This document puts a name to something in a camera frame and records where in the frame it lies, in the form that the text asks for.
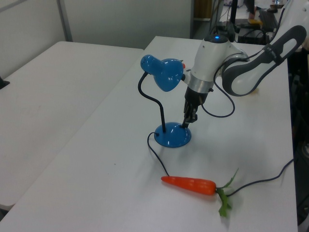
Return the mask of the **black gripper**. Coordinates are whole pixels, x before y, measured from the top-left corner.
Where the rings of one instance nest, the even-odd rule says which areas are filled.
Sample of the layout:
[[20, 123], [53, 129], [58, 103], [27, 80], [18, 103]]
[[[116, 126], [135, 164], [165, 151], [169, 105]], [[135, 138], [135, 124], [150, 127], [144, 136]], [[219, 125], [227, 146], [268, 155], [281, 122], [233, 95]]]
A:
[[188, 128], [190, 123], [197, 121], [198, 107], [206, 101], [207, 95], [208, 93], [198, 93], [187, 87], [184, 96], [184, 120], [182, 128]]

